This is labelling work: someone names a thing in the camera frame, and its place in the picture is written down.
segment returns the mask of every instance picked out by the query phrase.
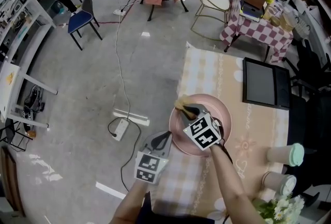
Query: white cable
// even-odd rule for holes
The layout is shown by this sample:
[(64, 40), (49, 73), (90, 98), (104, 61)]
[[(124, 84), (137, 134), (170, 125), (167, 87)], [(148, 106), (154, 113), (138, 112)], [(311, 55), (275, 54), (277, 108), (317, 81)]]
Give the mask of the white cable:
[(127, 115), (127, 117), (126, 117), (126, 119), (128, 119), (128, 118), (129, 118), (129, 114), (130, 114), (130, 108), (131, 108), (131, 105), (130, 105), (130, 102), (129, 102), (128, 96), (127, 96), (126, 91), (125, 91), (125, 83), (124, 83), (124, 79), (123, 79), (123, 75), (122, 75), (121, 63), (120, 63), (120, 61), (119, 61), (119, 56), (118, 56), (118, 53), (117, 53), (117, 36), (118, 36), (119, 27), (120, 27), (120, 25), (121, 25), (121, 17), (120, 17), (120, 16), (118, 16), (118, 20), (119, 20), (119, 24), (118, 24), (118, 28), (117, 28), (117, 32), (116, 32), (115, 53), (116, 53), (117, 60), (118, 60), (119, 75), (121, 76), (121, 79), (122, 79), (122, 84), (123, 84), (124, 94), (125, 94), (126, 100), (127, 100), (127, 102), (128, 102), (128, 105), (129, 105), (128, 115)]

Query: extension cord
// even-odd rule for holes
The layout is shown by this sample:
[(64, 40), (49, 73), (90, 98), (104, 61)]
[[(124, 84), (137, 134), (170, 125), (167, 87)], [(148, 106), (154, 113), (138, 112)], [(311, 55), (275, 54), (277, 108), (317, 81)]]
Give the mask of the extension cord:
[(126, 129), (128, 128), (128, 126), (129, 126), (129, 122), (125, 119), (121, 119), (121, 121), (119, 122), (119, 124), (114, 132), (113, 139), (120, 141), (122, 139)]
[(114, 10), (113, 14), (118, 16), (124, 16), (126, 14), (126, 11), (121, 11), (119, 9)]

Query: blue chair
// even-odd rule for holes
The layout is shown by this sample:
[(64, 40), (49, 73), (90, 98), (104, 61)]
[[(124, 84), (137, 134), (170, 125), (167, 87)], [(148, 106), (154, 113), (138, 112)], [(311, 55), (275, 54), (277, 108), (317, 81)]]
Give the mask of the blue chair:
[(97, 26), (100, 27), (100, 25), (98, 24), (97, 20), (94, 17), (94, 14), (93, 14), (92, 0), (83, 0), (82, 10), (80, 12), (77, 12), (73, 16), (71, 16), (70, 20), (69, 20), (69, 24), (68, 24), (68, 33), (71, 35), (71, 37), (73, 38), (76, 45), (78, 45), (80, 50), (82, 50), (82, 48), (78, 44), (75, 37), (73, 36), (73, 33), (77, 31), (77, 34), (80, 36), (80, 38), (82, 38), (78, 29), (82, 28), (83, 26), (87, 25), (88, 23), (93, 28), (94, 32), (97, 34), (97, 36), (100, 38), (100, 40), (102, 40), (98, 31), (92, 25), (92, 22), (91, 22), (92, 20), (94, 20), (95, 23), (97, 24)]

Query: checkered tablecloth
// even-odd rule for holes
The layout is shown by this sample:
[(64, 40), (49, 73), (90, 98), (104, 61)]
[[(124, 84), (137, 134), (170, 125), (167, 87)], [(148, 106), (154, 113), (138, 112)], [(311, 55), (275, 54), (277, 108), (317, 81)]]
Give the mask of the checkered tablecloth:
[[(245, 35), (268, 44), (271, 47), (270, 62), (280, 62), (285, 57), (290, 43), (293, 39), (292, 32), (284, 31), (280, 26), (274, 27), (265, 19), (259, 22), (252, 21), (240, 13), (240, 0), (230, 0), (231, 7), (228, 18), (228, 25), (220, 34), (220, 39), (230, 46), (235, 35)], [(282, 4), (275, 0), (269, 7), (268, 11), (279, 17), (283, 7)]]
[[(275, 192), (261, 188), (265, 172), (281, 172), (282, 165), (268, 163), (266, 151), (287, 143), (288, 111), (242, 102), (243, 60), (196, 49), (187, 53), (178, 95), (205, 93), (219, 98), (229, 109), (232, 131), (226, 143), (233, 166), (250, 198), (269, 200)], [(153, 212), (161, 215), (193, 215), (222, 223), (226, 215), (211, 157), (186, 155), (173, 144), (169, 163), (158, 185), (151, 186)]]

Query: gray floor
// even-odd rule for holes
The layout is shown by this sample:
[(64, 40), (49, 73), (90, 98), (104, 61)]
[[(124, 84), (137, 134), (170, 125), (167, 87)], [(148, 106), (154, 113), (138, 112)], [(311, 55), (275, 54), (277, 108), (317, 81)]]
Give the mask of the gray floor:
[[(127, 0), (93, 0), (99, 22), (118, 21), (112, 14)], [(135, 4), (121, 24), (118, 54), (121, 59), (130, 112), (146, 116), (149, 126), (140, 126), (141, 140), (153, 132), (167, 130), (177, 97), (188, 41), (200, 49), (223, 52), (220, 41), (210, 41), (192, 31), (199, 0), (186, 0), (156, 7), (147, 22), (150, 6)], [(56, 17), (62, 24), (68, 16)], [(104, 23), (98, 32), (81, 29), (80, 51), (58, 26), (48, 36), (31, 70), (32, 77), (58, 89), (58, 95), (44, 92), (46, 108), (37, 120), (50, 124), (50, 131), (37, 129), (37, 138), (26, 152), (15, 153), (20, 193), (24, 208), (34, 224), (108, 223), (120, 199), (96, 188), (101, 183), (126, 193), (119, 169), (129, 158), (138, 135), (131, 125), (120, 142), (107, 130), (114, 109), (128, 111), (115, 55), (118, 24)], [(197, 30), (217, 38), (222, 25), (209, 19), (198, 21)], [(148, 32), (149, 37), (142, 36)], [(266, 46), (249, 38), (239, 39), (227, 54), (262, 59)], [(127, 186), (133, 183), (133, 165), (123, 170)]]

